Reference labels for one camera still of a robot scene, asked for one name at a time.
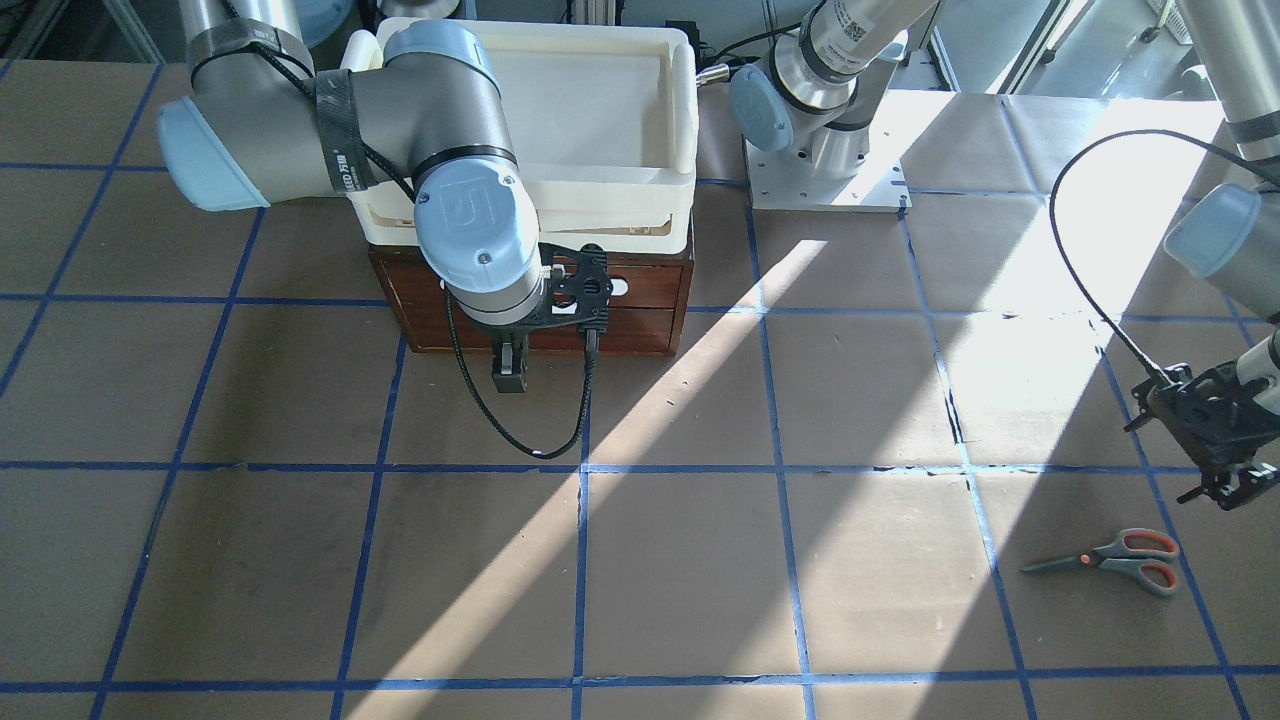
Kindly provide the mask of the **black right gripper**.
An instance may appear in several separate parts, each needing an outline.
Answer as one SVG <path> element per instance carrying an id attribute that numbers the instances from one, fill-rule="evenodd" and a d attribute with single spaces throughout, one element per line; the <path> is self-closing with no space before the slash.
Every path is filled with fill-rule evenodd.
<path id="1" fill-rule="evenodd" d="M 538 328 L 579 325 L 582 331 L 605 331 L 608 300 L 613 284 L 608 274 L 607 252 L 595 243 L 579 250 L 539 243 L 547 297 L 538 307 Z M 527 391 L 527 341 L 495 341 L 492 346 L 492 380 L 499 393 Z"/>

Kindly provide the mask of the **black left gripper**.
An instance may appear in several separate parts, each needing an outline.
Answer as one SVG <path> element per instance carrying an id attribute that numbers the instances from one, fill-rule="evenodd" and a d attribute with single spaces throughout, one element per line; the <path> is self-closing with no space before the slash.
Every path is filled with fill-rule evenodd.
<path id="1" fill-rule="evenodd" d="M 1251 462 L 1274 441 L 1274 411 L 1261 404 L 1274 388 L 1270 379 L 1242 380 L 1234 363 L 1197 377 L 1178 364 L 1165 370 L 1164 380 L 1146 384 L 1146 407 L 1123 430 L 1137 432 L 1153 416 L 1201 469 L 1199 484 L 1176 497 L 1178 503 L 1207 497 L 1231 511 L 1277 486 L 1275 466 Z"/>

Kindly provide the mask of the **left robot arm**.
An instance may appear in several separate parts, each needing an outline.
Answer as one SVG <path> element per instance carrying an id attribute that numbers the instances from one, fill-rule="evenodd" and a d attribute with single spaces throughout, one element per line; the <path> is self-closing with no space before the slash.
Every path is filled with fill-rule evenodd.
<path id="1" fill-rule="evenodd" d="M 813 176 L 858 173 L 865 128 L 881 104 L 893 42 L 929 1 L 820 1 L 777 32 L 756 61 L 728 73 L 744 138 L 762 152 L 800 151 Z M 1271 325 L 1277 324 L 1277 4 L 1180 1 L 1208 85 L 1234 142 L 1206 152 L 1249 172 L 1254 186 L 1207 192 L 1164 237 L 1165 252 Z M 1132 429 L 1160 421 L 1199 469 L 1180 497 L 1230 511 L 1277 484 L 1257 452 L 1277 439 L 1277 338 L 1196 373 L 1157 365 L 1123 331 L 1117 337 L 1147 377 L 1133 391 Z"/>

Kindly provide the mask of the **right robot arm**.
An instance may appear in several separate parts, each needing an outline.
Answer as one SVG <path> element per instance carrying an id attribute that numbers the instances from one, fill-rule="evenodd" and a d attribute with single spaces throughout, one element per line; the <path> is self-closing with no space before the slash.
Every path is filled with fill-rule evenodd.
<path id="1" fill-rule="evenodd" d="M 457 20 L 413 20 L 370 70 L 317 70 L 287 1 L 183 1 L 192 95 L 157 138 L 180 192 L 206 211 L 356 193 L 392 182 L 419 247 L 492 338 L 492 377 L 525 389 L 529 336 L 576 325 L 593 378 L 611 279 L 595 245 L 543 243 L 500 86 Z"/>

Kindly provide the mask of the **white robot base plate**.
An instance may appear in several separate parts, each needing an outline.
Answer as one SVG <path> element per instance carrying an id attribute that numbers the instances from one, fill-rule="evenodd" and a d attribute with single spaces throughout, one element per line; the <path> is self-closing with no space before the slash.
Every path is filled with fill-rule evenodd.
<path id="1" fill-rule="evenodd" d="M 872 122 L 886 88 L 850 102 L 795 149 L 745 143 L 753 205 L 767 211 L 902 214 L 913 206 L 901 161 L 876 141 Z"/>

